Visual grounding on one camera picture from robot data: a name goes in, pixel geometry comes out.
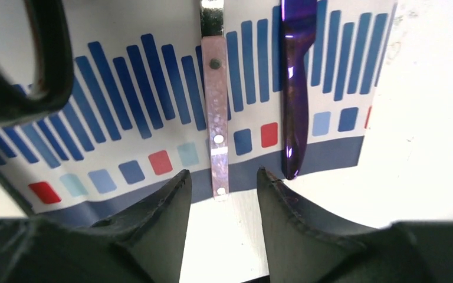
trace metal strip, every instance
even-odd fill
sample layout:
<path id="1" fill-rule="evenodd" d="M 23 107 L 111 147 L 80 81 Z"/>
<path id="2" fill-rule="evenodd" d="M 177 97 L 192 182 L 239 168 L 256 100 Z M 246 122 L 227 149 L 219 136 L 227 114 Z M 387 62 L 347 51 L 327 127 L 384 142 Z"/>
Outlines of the metal strip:
<path id="1" fill-rule="evenodd" d="M 202 39 L 211 179 L 214 199 L 228 197 L 227 41 L 222 36 Z"/>

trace red square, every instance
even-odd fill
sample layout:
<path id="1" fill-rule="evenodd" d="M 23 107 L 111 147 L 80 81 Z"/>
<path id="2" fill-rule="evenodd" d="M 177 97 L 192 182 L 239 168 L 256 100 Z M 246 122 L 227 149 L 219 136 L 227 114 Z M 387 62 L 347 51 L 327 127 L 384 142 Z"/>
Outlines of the red square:
<path id="1" fill-rule="evenodd" d="M 58 203 L 61 198 L 56 194 L 53 188 L 47 182 L 39 182 L 28 185 L 28 187 L 34 191 L 39 199 L 46 205 L 52 203 Z"/>
<path id="2" fill-rule="evenodd" d="M 162 175 L 173 170 L 171 160 L 169 160 L 168 152 L 166 150 L 150 154 L 149 160 L 155 175 Z"/>
<path id="3" fill-rule="evenodd" d="M 369 117 L 370 117 L 371 110 L 372 110 L 372 106 L 369 106 L 369 110 L 367 111 L 366 124 L 364 125 L 364 128 L 367 128 L 367 125 L 369 124 Z"/>
<path id="4" fill-rule="evenodd" d="M 266 148 L 278 143 L 278 123 L 261 126 L 261 147 Z"/>

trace blue square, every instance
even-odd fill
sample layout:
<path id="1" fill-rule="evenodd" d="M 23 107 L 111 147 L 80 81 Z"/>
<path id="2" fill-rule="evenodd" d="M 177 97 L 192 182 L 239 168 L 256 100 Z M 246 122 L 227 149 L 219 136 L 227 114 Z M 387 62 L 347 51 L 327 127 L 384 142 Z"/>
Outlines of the blue square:
<path id="1" fill-rule="evenodd" d="M 120 164 L 119 170 L 126 183 L 130 185 L 145 180 L 145 175 L 136 160 Z"/>
<path id="2" fill-rule="evenodd" d="M 345 108 L 341 110 L 341 116 L 339 117 L 338 131 L 352 131 L 355 129 L 355 122 L 357 122 L 357 114 L 359 109 L 357 107 Z"/>
<path id="3" fill-rule="evenodd" d="M 243 155 L 252 151 L 251 130 L 245 129 L 234 133 L 235 152 Z"/>
<path id="4" fill-rule="evenodd" d="M 67 188 L 71 196 L 85 196 L 87 190 L 75 174 L 65 174 L 60 177 L 61 183 Z"/>
<path id="5" fill-rule="evenodd" d="M 178 146 L 181 164 L 185 167 L 199 164 L 199 156 L 194 143 L 185 143 Z"/>
<path id="6" fill-rule="evenodd" d="M 311 135 L 317 137 L 328 134 L 330 122 L 331 112 L 316 113 L 313 116 L 313 127 L 311 128 Z"/>
<path id="7" fill-rule="evenodd" d="M 100 193 L 109 193 L 117 189 L 114 180 L 110 177 L 109 173 L 105 169 L 96 170 L 87 173 L 91 181 L 93 182 L 96 190 Z"/>

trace white surface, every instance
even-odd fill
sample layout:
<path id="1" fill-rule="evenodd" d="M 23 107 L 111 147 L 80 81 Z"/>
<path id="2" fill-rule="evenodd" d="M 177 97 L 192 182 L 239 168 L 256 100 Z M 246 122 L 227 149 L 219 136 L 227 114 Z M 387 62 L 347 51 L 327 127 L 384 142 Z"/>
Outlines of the white surface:
<path id="1" fill-rule="evenodd" d="M 290 182 L 326 209 L 374 227 L 453 219 L 453 1 L 403 0 L 397 17 L 358 167 Z M 0 189 L 1 216 L 22 214 Z M 182 282 L 266 274 L 254 190 L 192 205 Z"/>

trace white dot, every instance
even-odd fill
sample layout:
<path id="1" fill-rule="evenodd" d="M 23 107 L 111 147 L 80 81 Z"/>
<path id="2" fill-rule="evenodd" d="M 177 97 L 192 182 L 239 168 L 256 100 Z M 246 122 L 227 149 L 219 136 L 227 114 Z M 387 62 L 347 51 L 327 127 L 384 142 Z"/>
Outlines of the white dot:
<path id="1" fill-rule="evenodd" d="M 225 190 L 224 187 L 219 187 L 218 190 L 216 190 L 216 193 L 218 193 L 219 195 L 224 195 L 227 193 L 227 190 Z"/>
<path id="2" fill-rule="evenodd" d="M 217 134 L 216 136 L 214 136 L 213 140 L 215 143 L 222 143 L 225 140 L 225 138 L 222 135 Z"/>

